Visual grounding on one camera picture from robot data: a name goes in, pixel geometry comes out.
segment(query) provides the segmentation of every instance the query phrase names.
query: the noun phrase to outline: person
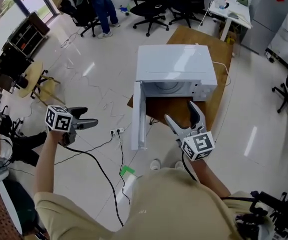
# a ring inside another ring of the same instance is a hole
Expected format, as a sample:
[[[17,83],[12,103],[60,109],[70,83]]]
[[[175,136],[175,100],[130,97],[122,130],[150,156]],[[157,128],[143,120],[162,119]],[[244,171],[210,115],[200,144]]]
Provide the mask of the person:
[[[151,172],[133,186],[125,225],[117,232],[107,230],[71,200],[53,193],[55,153],[61,138],[60,132],[48,134],[34,179],[36,211],[52,240],[242,239],[234,215],[249,213],[251,203],[221,200],[231,194],[202,159],[191,163],[199,182],[178,169],[181,162],[176,168],[161,168],[154,160]]]
[[[0,159],[3,161],[23,161],[36,166],[39,155],[32,149],[42,145],[47,133],[41,132],[30,137],[7,137],[0,133]]]
[[[113,27],[116,28],[120,27],[116,15],[116,10],[112,0],[88,0],[88,1],[92,3],[92,6],[98,16],[100,25],[102,27],[103,32],[99,34],[97,37],[99,39],[111,37],[113,33],[110,31],[107,15],[109,15],[110,22]]]

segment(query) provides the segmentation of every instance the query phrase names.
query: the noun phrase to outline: power strip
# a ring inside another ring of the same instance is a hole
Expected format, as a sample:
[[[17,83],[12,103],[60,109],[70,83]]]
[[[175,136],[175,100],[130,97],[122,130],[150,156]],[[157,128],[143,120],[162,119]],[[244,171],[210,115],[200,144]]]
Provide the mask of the power strip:
[[[121,134],[123,132],[124,132],[124,128],[117,128],[117,129],[110,130],[111,135],[117,135],[117,133]]]

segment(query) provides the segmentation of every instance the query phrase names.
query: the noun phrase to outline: refrigerator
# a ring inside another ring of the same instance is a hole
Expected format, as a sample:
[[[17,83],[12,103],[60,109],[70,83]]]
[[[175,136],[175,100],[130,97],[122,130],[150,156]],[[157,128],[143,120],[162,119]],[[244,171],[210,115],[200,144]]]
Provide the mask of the refrigerator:
[[[288,0],[252,0],[249,6],[252,28],[242,37],[244,47],[264,54],[288,13]]]

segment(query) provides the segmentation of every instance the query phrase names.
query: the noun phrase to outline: white microwave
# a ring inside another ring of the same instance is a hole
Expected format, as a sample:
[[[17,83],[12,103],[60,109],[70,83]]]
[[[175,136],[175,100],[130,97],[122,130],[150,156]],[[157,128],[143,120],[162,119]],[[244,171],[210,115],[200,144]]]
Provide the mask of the white microwave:
[[[194,101],[206,101],[216,87],[216,74],[207,46],[139,46],[131,149],[146,149],[146,97],[192,97]]]

